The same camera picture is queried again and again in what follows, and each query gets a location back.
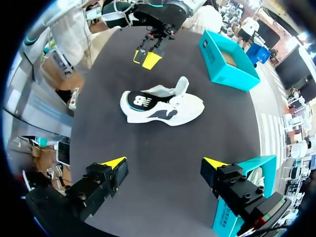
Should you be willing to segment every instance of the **screw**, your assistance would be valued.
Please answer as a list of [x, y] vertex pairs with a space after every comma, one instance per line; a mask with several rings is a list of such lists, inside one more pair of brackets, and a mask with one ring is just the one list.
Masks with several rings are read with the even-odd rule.
[[261, 194], [261, 193], [263, 193], [264, 189], [265, 189], [265, 187], [263, 187], [263, 186], [260, 185], [260, 186], [257, 188], [256, 193], [257, 193], [257, 194]]
[[249, 200], [251, 198], [251, 195], [249, 193], [245, 193], [243, 195], [243, 197], [246, 199], [246, 200]]
[[230, 179], [230, 180], [229, 180], [229, 184], [230, 184], [230, 185], [234, 185], [234, 184], [235, 184], [235, 179]]
[[240, 177], [240, 181], [246, 181], [246, 180], [247, 180], [247, 176], [242, 175], [242, 176]]
[[78, 194], [78, 197], [81, 199], [81, 200], [86, 200], [86, 196], [85, 196], [85, 194], [84, 193], [79, 193]]
[[96, 182], [97, 184], [101, 183], [101, 180], [98, 177], [94, 178], [93, 181]]

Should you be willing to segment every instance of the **robotic arm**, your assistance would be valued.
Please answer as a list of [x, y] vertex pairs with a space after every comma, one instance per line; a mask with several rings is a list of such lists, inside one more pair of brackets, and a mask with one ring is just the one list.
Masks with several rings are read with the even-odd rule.
[[[262, 234], [258, 236], [272, 236], [273, 232], [268, 234], [266, 229], [271, 228], [291, 204], [279, 193], [265, 198], [264, 188], [247, 181], [238, 165], [222, 165], [204, 158], [200, 173], [214, 195], [221, 196], [234, 215], [244, 220], [238, 232], [240, 236], [253, 232], [257, 235], [260, 231]], [[86, 168], [81, 180], [66, 187], [66, 196], [52, 186], [37, 187], [26, 195], [26, 202], [49, 236], [113, 237], [84, 221], [96, 213], [107, 196], [115, 195], [127, 174], [125, 157], [94, 163]]]
[[163, 57], [164, 48], [174, 39], [183, 22], [193, 16], [206, 0], [163, 0], [161, 6], [138, 5], [134, 16], [152, 29], [137, 47], [133, 61], [148, 70]]

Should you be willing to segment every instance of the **shoe sole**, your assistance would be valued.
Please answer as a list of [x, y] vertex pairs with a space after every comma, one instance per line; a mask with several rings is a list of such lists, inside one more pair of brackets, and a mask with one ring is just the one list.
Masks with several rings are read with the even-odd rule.
[[161, 121], [161, 122], [164, 122], [166, 124], [168, 124], [169, 126], [180, 126], [180, 125], [183, 125], [183, 124], [186, 124], [186, 123], [189, 123], [193, 120], [195, 120], [199, 115], [197, 115], [196, 117], [192, 118], [191, 120], [189, 121], [186, 121], [184, 123], [178, 123], [178, 122], [173, 122], [173, 121], [169, 121], [169, 120], [165, 120], [165, 119], [161, 119], [161, 118], [143, 118], [143, 119], [139, 119], [139, 118], [131, 118], [129, 116], [127, 116], [127, 122], [128, 123], [147, 123], [147, 122], [152, 122], [152, 121]]

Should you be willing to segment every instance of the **screen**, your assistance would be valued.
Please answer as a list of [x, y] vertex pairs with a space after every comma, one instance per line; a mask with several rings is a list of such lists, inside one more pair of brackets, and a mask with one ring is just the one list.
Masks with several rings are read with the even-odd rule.
[[70, 165], [70, 144], [59, 142], [56, 155], [58, 162]]

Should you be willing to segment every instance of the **white shirt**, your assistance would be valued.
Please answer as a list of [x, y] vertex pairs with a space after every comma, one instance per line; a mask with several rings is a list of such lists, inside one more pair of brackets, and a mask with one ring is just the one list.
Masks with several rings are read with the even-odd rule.
[[190, 18], [187, 18], [182, 27], [203, 34], [204, 30], [219, 33], [223, 26], [221, 14], [213, 6], [207, 5], [200, 7], [199, 10]]
[[259, 23], [251, 17], [247, 17], [243, 22], [245, 23], [245, 25], [243, 25], [242, 29], [250, 36], [252, 36], [255, 31], [259, 30]]

